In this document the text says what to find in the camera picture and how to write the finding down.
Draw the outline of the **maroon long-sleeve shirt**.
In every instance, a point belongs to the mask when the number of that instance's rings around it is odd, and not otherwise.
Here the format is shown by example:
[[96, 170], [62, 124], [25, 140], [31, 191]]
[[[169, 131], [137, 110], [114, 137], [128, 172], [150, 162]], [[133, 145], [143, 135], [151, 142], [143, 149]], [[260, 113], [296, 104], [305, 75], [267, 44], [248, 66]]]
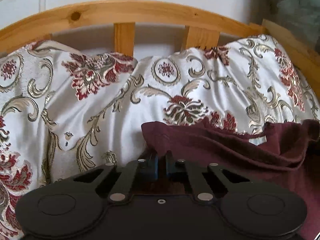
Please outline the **maroon long-sleeve shirt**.
[[300, 235], [319, 234], [319, 122], [266, 122], [256, 135], [217, 128], [208, 118], [191, 126], [147, 122], [141, 128], [146, 144], [161, 157], [170, 151], [174, 159], [201, 166], [218, 163], [297, 193], [308, 208]]

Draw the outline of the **white floral bedspread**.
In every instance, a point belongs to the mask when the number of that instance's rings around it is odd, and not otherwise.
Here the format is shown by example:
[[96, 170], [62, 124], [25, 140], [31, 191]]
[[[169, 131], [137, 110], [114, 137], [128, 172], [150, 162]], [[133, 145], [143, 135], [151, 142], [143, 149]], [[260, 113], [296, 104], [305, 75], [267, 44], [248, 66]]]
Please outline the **white floral bedspread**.
[[145, 148], [141, 125], [258, 134], [267, 122], [319, 119], [319, 101], [268, 35], [140, 61], [86, 55], [55, 41], [1, 59], [1, 239], [23, 233], [15, 216], [27, 192]]

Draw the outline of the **wooden bed frame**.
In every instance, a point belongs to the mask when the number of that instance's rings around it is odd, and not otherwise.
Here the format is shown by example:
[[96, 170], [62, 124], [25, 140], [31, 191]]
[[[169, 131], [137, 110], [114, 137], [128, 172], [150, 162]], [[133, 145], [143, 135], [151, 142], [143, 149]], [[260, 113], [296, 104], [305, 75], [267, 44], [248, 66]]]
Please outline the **wooden bed frame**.
[[10, 53], [30, 42], [49, 39], [59, 31], [112, 23], [115, 50], [132, 56], [137, 22], [183, 25], [182, 49], [217, 46], [221, 34], [237, 37], [269, 34], [283, 46], [319, 96], [319, 54], [287, 29], [268, 20], [263, 20], [261, 25], [244, 24], [213, 12], [168, 2], [104, 0], [50, 9], [1, 29], [1, 51]]

